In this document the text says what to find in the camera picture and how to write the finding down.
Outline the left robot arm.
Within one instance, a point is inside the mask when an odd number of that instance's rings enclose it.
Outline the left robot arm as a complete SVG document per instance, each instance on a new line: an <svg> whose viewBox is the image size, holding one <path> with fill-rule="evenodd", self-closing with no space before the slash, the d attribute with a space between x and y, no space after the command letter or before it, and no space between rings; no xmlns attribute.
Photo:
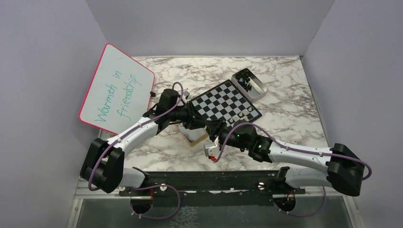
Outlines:
<svg viewBox="0 0 403 228"><path fill-rule="evenodd" d="M159 102L144 113L134 126L107 140L96 138L91 142L80 170L80 177L88 182L89 190L110 193L125 187L132 188L138 195L148 192L146 173L136 167L125 168L125 157L169 125L182 124L190 130L205 127L207 118L193 104L179 104L183 95L183 92L165 89Z"/></svg>

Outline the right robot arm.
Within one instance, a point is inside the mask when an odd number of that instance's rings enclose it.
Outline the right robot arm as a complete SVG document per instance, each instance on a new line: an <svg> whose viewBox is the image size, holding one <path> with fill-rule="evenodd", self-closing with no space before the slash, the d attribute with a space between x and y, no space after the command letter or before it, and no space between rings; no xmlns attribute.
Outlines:
<svg viewBox="0 0 403 228"><path fill-rule="evenodd" d="M290 163L299 169L285 168L274 180L280 193L300 187L331 187L347 196L359 196L362 182L366 179L366 163L347 146L335 143L333 147L306 147L278 141L267 132L259 135L258 125L238 121L231 129L224 120L206 121L209 138L215 143L215 152L207 156L218 162L226 146L247 151L257 162Z"/></svg>

